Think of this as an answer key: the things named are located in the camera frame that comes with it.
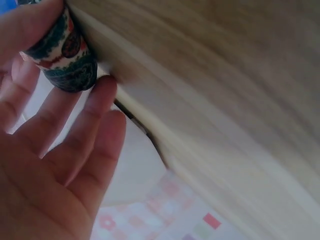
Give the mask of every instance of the checkered pattern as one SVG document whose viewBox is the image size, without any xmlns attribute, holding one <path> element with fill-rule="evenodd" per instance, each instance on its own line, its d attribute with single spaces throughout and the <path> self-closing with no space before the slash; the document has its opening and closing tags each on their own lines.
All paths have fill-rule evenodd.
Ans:
<svg viewBox="0 0 320 240">
<path fill-rule="evenodd" d="M 145 202 L 101 208 L 91 240 L 154 240 L 195 198 L 189 186 L 168 171 Z"/>
</svg>

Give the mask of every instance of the wooden furniture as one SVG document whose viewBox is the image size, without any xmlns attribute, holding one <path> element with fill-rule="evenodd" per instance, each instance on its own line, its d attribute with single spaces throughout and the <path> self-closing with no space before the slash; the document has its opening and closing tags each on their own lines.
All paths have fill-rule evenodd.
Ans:
<svg viewBox="0 0 320 240">
<path fill-rule="evenodd" d="M 250 239 L 319 239 L 318 1 L 67 3 L 170 168 Z"/>
</svg>

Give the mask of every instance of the finger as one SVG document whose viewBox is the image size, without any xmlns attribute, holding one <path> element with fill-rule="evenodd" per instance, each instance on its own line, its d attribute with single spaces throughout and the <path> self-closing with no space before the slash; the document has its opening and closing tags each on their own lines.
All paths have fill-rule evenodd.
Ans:
<svg viewBox="0 0 320 240">
<path fill-rule="evenodd" d="M 81 93 L 69 93 L 55 87 L 39 111 L 13 134 L 38 156 L 50 147 L 61 132 Z"/>
<path fill-rule="evenodd" d="M 0 97 L 0 128 L 7 131 L 18 121 L 33 94 L 40 70 L 32 62 L 23 62 L 16 78 L 5 86 Z"/>
<path fill-rule="evenodd" d="M 81 201 L 94 219 L 113 177 L 124 143 L 126 118 L 119 111 L 110 111 L 102 119 L 87 162 L 68 189 Z"/>
<path fill-rule="evenodd" d="M 101 77 L 65 140 L 43 159 L 60 184 L 66 186 L 83 166 L 93 149 L 101 118 L 110 110 L 116 92 L 115 79 L 110 76 Z"/>
<path fill-rule="evenodd" d="M 36 44 L 62 13 L 63 0 L 28 4 L 0 16 L 0 66 Z"/>
</svg>

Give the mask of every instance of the wood panel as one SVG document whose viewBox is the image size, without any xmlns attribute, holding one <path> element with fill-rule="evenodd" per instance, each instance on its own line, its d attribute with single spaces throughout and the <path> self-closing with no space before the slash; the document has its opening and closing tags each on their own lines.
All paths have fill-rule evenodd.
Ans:
<svg viewBox="0 0 320 240">
<path fill-rule="evenodd" d="M 168 165 L 251 239 L 320 236 L 320 3 L 68 0 Z"/>
</svg>

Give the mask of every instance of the hand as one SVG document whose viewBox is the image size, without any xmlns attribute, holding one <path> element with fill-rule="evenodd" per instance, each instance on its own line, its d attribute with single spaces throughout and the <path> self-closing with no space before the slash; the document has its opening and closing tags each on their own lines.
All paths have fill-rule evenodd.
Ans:
<svg viewBox="0 0 320 240">
<path fill-rule="evenodd" d="M 110 111 L 116 82 L 107 76 L 48 153 L 80 94 L 54 88 L 33 118 L 6 133 L 39 77 L 17 53 L 34 45 L 62 9 L 62 0 L 46 0 L 0 17 L 0 70 L 7 73 L 0 93 L 0 239 L 88 240 L 124 141 L 126 119 Z"/>
</svg>

